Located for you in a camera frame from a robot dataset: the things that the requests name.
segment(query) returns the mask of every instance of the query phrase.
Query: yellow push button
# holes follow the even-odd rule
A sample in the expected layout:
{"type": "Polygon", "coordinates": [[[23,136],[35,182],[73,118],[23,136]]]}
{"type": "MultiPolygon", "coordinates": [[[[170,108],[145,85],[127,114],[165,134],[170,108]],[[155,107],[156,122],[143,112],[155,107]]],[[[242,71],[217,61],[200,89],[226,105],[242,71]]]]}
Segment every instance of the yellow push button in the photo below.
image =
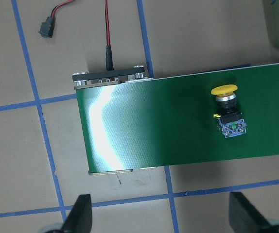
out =
{"type": "Polygon", "coordinates": [[[217,95],[218,97],[231,95],[238,87],[234,84],[218,86],[211,91],[212,95],[217,95]]]}

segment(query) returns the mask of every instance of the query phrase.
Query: wire connector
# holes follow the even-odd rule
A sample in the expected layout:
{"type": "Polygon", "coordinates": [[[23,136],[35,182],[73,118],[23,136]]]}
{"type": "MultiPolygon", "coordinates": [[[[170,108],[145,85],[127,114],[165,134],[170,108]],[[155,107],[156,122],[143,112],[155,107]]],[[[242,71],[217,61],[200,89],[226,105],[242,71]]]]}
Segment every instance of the wire connector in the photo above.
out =
{"type": "Polygon", "coordinates": [[[111,46],[106,46],[106,70],[114,70],[114,65],[112,63],[112,54],[111,54],[111,46]]]}
{"type": "Polygon", "coordinates": [[[55,19],[52,17],[47,17],[47,20],[41,23],[40,30],[38,32],[41,34],[42,37],[52,38],[54,25],[55,19]]]}

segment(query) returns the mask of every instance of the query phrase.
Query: green conveyor belt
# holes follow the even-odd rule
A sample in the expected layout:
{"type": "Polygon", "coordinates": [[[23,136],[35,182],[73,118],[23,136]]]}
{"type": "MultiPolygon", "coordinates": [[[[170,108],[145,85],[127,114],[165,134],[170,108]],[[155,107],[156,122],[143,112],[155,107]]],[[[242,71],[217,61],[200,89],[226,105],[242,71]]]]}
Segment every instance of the green conveyor belt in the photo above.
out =
{"type": "Polygon", "coordinates": [[[279,64],[78,89],[90,172],[279,154],[279,64]],[[247,133],[225,138],[212,88],[235,84],[247,133]]]}

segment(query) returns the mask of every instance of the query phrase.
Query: blue tape grid line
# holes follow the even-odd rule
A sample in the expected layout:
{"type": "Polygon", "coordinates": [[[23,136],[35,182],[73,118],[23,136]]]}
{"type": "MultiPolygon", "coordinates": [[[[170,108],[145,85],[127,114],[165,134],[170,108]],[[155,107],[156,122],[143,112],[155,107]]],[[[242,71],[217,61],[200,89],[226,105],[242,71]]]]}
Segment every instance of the blue tape grid line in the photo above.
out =
{"type": "MultiPolygon", "coordinates": [[[[272,185],[279,185],[279,180],[241,184],[241,185],[221,187],[221,188],[212,188],[212,189],[205,189],[205,190],[195,190],[195,191],[188,191],[188,192],[172,193],[172,194],[170,193],[170,194],[154,195],[154,196],[139,197],[139,198],[129,198],[129,199],[122,199],[122,200],[96,202],[96,203],[92,204],[92,207],[95,208],[95,207],[101,207],[101,206],[119,205],[119,204],[135,203],[135,202],[150,201],[150,200],[161,200],[161,199],[169,199],[169,198],[209,195],[209,194],[215,194],[215,193],[240,191],[240,190],[251,189],[251,188],[260,188],[260,187],[266,187],[266,186],[272,186],[272,185]]],[[[65,206],[64,208],[65,208],[65,210],[71,210],[72,206],[65,206]]],[[[0,213],[0,217],[31,215],[31,214],[49,213],[49,212],[57,212],[57,211],[60,211],[59,207],[36,209],[36,210],[26,210],[26,211],[18,211],[18,212],[9,212],[9,213],[0,213]]]]}
{"type": "MultiPolygon", "coordinates": [[[[39,101],[40,101],[40,104],[47,104],[47,103],[55,103],[55,102],[65,101],[65,100],[72,100],[72,99],[76,99],[76,98],[77,98],[76,94],[70,94],[70,95],[64,95],[64,96],[57,96],[57,97],[42,99],[42,100],[39,100],[39,101]]],[[[26,107],[31,107],[31,106],[37,106],[37,103],[36,103],[35,100],[34,101],[29,101],[29,102],[15,103],[15,104],[0,106],[0,112],[1,111],[6,111],[6,110],[13,110],[13,109],[17,109],[17,108],[26,108],[26,107]]]]}
{"type": "Polygon", "coordinates": [[[171,216],[172,216],[172,222],[173,222],[173,229],[174,229],[174,233],[179,233],[169,166],[164,167],[164,172],[165,172],[165,179],[166,179],[167,187],[168,187],[168,194],[169,194],[169,202],[170,202],[171,216]]]}
{"type": "Polygon", "coordinates": [[[51,168],[51,172],[52,172],[52,177],[53,177],[53,182],[54,182],[55,191],[56,191],[56,195],[57,195],[57,200],[58,200],[58,204],[59,204],[59,208],[60,208],[60,211],[61,211],[62,218],[65,221],[66,220],[66,212],[65,212],[64,202],[63,202],[58,178],[55,175],[55,164],[54,164],[54,160],[53,160],[53,154],[52,154],[50,141],[49,141],[49,137],[48,137],[46,122],[45,122],[45,119],[44,119],[44,116],[43,116],[43,113],[42,113],[41,102],[40,102],[40,98],[39,98],[39,94],[38,94],[38,90],[37,90],[37,86],[36,86],[36,82],[35,82],[35,78],[34,78],[32,64],[31,64],[29,54],[28,54],[28,50],[27,50],[27,45],[26,45],[26,41],[25,41],[23,27],[22,27],[22,23],[21,23],[21,20],[20,20],[19,12],[18,12],[17,1],[16,0],[11,0],[11,3],[12,3],[13,12],[14,12],[14,17],[15,17],[16,24],[17,24],[17,31],[18,31],[19,39],[20,39],[20,42],[21,42],[21,46],[22,46],[22,50],[23,50],[23,54],[24,54],[24,58],[25,58],[25,63],[26,63],[27,71],[28,71],[29,80],[31,82],[31,86],[32,86],[32,90],[33,90],[33,94],[34,94],[34,98],[35,98],[35,105],[37,107],[38,114],[39,114],[42,134],[43,134],[44,142],[45,142],[47,153],[48,153],[48,159],[49,159],[50,168],[51,168]]]}
{"type": "Polygon", "coordinates": [[[149,74],[150,78],[153,78],[154,70],[153,70],[153,63],[152,63],[151,55],[150,55],[150,49],[149,49],[148,34],[147,34],[147,28],[146,28],[143,2],[142,2],[142,0],[137,0],[136,2],[138,4],[139,23],[140,23],[140,29],[141,29],[141,36],[143,39],[148,74],[149,74]]]}

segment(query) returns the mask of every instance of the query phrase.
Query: floor tile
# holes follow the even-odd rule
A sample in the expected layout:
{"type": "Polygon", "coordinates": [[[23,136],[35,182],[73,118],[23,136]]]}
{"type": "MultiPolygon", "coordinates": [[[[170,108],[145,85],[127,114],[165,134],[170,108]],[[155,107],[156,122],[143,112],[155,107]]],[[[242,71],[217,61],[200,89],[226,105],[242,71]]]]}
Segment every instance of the floor tile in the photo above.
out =
{"type": "MultiPolygon", "coordinates": [[[[242,191],[268,219],[279,219],[279,185],[242,191]]],[[[228,223],[229,193],[175,199],[181,233],[232,232],[228,223]]]]}
{"type": "Polygon", "coordinates": [[[267,25],[279,29],[279,2],[263,2],[144,0],[155,77],[278,62],[279,38],[267,25]]]}
{"type": "Polygon", "coordinates": [[[93,202],[167,193],[163,167],[119,175],[89,176],[77,100],[43,105],[48,134],[65,205],[80,194],[93,202]]]}
{"type": "Polygon", "coordinates": [[[45,233],[62,223],[60,212],[0,218],[0,233],[45,233]]]}
{"type": "Polygon", "coordinates": [[[0,213],[56,206],[36,107],[0,112],[0,213]]]}
{"type": "Polygon", "coordinates": [[[91,233],[173,232],[168,199],[96,207],[92,215],[91,233]]]}
{"type": "Polygon", "coordinates": [[[34,100],[11,1],[0,1],[0,106],[34,100]]]}
{"type": "Polygon", "coordinates": [[[279,155],[170,166],[174,192],[279,180],[279,155]]]}
{"type": "MultiPolygon", "coordinates": [[[[71,75],[105,71],[104,1],[76,1],[57,11],[53,38],[38,33],[60,1],[17,1],[40,97],[74,93],[71,75]]],[[[108,2],[115,69],[146,64],[135,1],[108,2]]]]}

